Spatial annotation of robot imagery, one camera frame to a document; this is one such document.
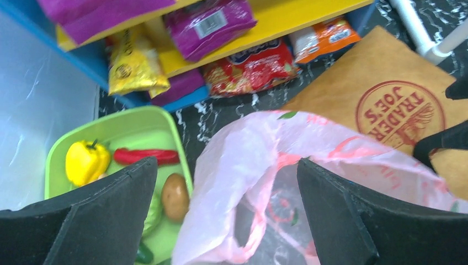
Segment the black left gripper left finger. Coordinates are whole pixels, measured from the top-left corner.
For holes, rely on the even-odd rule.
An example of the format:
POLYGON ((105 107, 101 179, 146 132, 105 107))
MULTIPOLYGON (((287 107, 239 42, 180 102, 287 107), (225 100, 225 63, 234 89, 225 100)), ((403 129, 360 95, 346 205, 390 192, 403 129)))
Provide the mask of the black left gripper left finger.
POLYGON ((2 264, 133 264, 157 178, 144 158, 20 210, 1 211, 2 264))

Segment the pink plastic grocery bag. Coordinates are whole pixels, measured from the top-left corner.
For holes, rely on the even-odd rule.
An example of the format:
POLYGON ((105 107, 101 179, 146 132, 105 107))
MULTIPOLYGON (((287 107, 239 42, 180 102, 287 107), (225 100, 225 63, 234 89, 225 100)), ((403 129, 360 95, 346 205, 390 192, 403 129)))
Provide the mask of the pink plastic grocery bag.
MULTIPOLYGON (((252 113, 212 137, 196 162, 173 264, 320 264, 297 167, 303 158, 323 166, 283 143, 287 118, 286 111, 252 113)), ((416 205, 467 215, 463 199, 416 205)))

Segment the brown Trader Joe's tote bag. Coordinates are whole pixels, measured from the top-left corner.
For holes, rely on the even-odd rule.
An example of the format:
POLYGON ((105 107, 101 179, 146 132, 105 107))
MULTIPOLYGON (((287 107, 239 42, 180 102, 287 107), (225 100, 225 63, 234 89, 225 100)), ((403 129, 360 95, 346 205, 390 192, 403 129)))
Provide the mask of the brown Trader Joe's tote bag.
POLYGON ((467 199, 467 152, 423 140, 467 121, 467 100, 445 95, 454 78, 374 28, 284 106, 283 143, 340 176, 421 205, 467 199))

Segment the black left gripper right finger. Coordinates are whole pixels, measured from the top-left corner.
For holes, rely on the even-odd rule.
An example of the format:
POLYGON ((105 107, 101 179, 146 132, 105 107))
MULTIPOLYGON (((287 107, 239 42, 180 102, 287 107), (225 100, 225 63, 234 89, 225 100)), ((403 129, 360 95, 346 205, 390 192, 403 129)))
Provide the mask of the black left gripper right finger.
POLYGON ((466 264, 467 215, 404 202, 301 159, 297 181, 320 264, 466 264))

